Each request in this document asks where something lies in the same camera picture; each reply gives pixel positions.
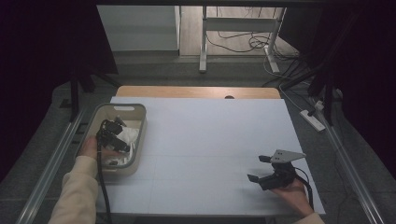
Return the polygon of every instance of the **sleeve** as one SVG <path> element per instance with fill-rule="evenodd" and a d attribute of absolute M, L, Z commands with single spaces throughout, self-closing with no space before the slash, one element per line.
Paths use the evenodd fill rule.
<path fill-rule="evenodd" d="M 70 173 L 64 175 L 61 197 L 49 223 L 94 223 L 98 184 L 96 160 L 78 156 Z"/>
<path fill-rule="evenodd" d="M 294 222 L 294 224 L 324 224 L 324 222 L 318 213 L 313 213 L 297 222 Z"/>

